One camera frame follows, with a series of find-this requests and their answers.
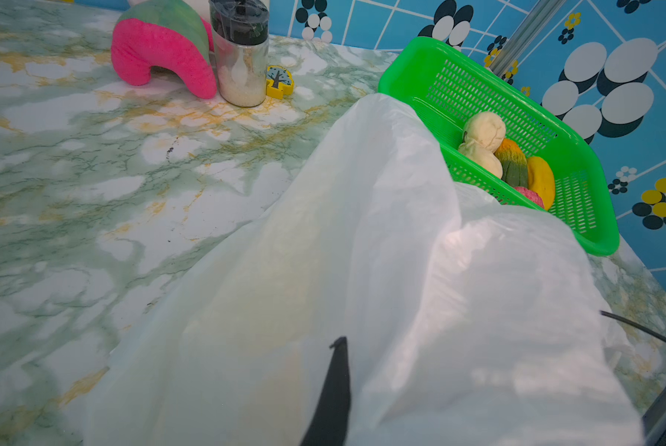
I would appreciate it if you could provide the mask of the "green orange striped fruit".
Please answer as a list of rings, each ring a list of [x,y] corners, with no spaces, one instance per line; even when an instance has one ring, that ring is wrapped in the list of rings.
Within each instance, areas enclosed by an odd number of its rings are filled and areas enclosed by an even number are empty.
[[[502,166],[501,179],[513,188],[528,187],[527,158],[519,145],[511,139],[503,139],[495,156]]]

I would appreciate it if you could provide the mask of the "pale round fruit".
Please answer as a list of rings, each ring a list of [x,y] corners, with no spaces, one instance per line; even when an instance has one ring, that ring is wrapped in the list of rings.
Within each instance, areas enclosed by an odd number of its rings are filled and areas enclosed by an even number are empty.
[[[506,133],[506,125],[500,116],[492,111],[482,111],[466,122],[463,142],[494,153],[504,141]]]
[[[496,178],[502,178],[503,168],[500,160],[496,158],[494,152],[490,152],[480,143],[475,141],[466,141],[459,146],[459,152],[470,160],[483,167]]]

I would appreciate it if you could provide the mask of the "white translucent plastic bag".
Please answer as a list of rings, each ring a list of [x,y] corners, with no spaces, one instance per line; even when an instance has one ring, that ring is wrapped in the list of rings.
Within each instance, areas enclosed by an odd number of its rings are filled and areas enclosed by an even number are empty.
[[[345,445],[640,445],[603,306],[565,223],[453,181],[370,95],[126,334],[84,442],[299,445],[346,336]]]

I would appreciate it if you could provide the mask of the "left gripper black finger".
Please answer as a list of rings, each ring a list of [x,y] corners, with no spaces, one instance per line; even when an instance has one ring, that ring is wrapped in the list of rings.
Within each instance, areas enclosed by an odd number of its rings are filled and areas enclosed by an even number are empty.
[[[344,445],[352,407],[351,373],[346,336],[330,346],[332,356],[316,410],[301,445]]]

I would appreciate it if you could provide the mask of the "green plastic basket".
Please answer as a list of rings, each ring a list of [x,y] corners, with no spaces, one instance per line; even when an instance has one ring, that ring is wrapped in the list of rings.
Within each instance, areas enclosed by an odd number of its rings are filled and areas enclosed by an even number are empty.
[[[561,219],[593,256],[611,256],[620,245],[604,169],[572,128],[459,50],[416,37],[379,80],[378,91],[413,108],[438,140],[453,180],[474,185],[500,204],[535,204],[458,151],[463,128],[476,113],[493,112],[507,136],[527,156],[544,159],[555,178],[550,213]]]

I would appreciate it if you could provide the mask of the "red textured fruit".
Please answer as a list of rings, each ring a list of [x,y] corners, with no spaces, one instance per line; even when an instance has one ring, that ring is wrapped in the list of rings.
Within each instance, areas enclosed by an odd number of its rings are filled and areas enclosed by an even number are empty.
[[[518,193],[521,193],[522,196],[526,197],[526,199],[530,200],[531,202],[533,202],[537,206],[545,209],[542,198],[535,191],[532,191],[532,190],[527,189],[525,187],[515,187],[514,189],[515,189],[515,191],[518,191]]]

